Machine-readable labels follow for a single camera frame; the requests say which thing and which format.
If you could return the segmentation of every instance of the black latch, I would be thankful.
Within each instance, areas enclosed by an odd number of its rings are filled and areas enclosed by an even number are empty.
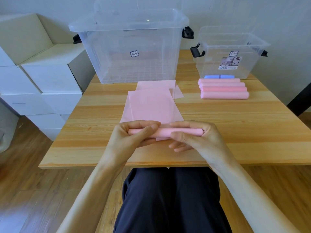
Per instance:
[[[72,37],[73,38],[73,44],[82,43],[79,34]]]
[[[200,46],[200,43],[197,44],[197,46],[193,46],[190,48],[190,51],[192,53],[193,58],[198,58],[205,55],[205,51],[202,51],[202,54],[200,54],[198,47]]]
[[[263,50],[263,52],[261,53],[261,56],[268,57],[267,54],[268,54],[268,52],[266,50]]]
[[[181,36],[184,39],[194,39],[194,32],[189,26],[187,26],[187,27],[183,28],[183,32],[182,32]]]

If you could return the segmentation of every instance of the navy trousers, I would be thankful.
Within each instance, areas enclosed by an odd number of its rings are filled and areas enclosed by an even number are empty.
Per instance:
[[[208,167],[133,168],[122,198],[115,233],[232,232]]]

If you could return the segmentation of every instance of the rolled pink paper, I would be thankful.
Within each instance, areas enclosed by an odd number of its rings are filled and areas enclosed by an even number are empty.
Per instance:
[[[245,92],[246,87],[201,87],[201,92]]]
[[[202,99],[240,99],[246,100],[249,97],[248,92],[203,92]]]
[[[201,87],[244,87],[245,83],[201,83]]]
[[[128,134],[134,135],[140,132],[142,128],[129,129]],[[184,132],[187,134],[191,134],[194,136],[202,136],[203,130],[201,128],[159,128],[155,133],[153,133],[150,137],[170,137],[172,132]]]
[[[239,83],[239,78],[200,78],[198,85],[201,83]]]

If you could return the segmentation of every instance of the large clear plastic box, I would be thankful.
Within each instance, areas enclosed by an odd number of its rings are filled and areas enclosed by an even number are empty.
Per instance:
[[[247,78],[270,44],[252,33],[251,27],[204,26],[198,35],[198,46],[191,51],[200,78],[226,74]]]
[[[101,83],[172,80],[183,28],[181,0],[96,0],[95,12],[69,24]]]

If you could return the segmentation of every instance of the wooden table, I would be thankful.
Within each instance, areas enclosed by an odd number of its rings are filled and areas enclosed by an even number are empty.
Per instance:
[[[311,164],[311,130],[253,75],[243,80],[248,100],[201,99],[198,79],[190,51],[181,50],[176,81],[185,97],[175,100],[178,109],[185,120],[215,123],[240,163]],[[136,83],[101,84],[95,75],[39,167],[95,166],[135,89]],[[127,165],[206,165],[196,151],[174,153],[168,144],[136,149]]]

